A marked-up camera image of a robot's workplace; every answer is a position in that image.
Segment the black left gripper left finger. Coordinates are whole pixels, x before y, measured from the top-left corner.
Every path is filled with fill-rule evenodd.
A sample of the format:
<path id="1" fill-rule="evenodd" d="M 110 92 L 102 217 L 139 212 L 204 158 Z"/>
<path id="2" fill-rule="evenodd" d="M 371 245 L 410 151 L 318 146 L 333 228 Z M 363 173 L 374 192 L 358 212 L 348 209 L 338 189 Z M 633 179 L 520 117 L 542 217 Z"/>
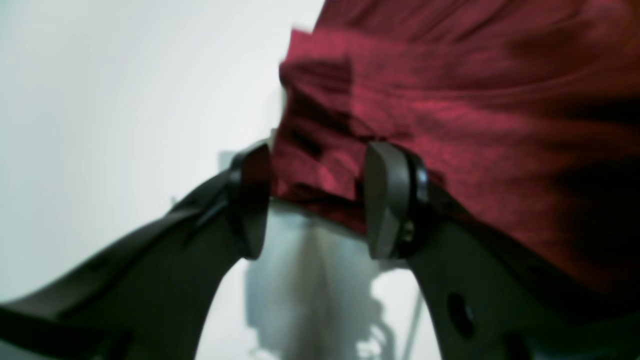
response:
<path id="1" fill-rule="evenodd" d="M 3 360 L 193 360 L 211 303 L 265 243 L 267 143 L 236 153 L 163 217 L 1 305 Z"/>

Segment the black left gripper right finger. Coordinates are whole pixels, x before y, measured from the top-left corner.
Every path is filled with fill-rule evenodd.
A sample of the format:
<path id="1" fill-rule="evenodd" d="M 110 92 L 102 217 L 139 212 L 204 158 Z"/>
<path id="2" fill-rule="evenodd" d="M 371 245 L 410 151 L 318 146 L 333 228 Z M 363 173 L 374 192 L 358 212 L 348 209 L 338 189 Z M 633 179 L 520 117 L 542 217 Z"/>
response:
<path id="1" fill-rule="evenodd" d="M 371 258 L 403 259 L 444 360 L 637 360 L 639 306 L 615 303 L 498 230 L 430 180 L 415 153 L 370 142 Z"/>

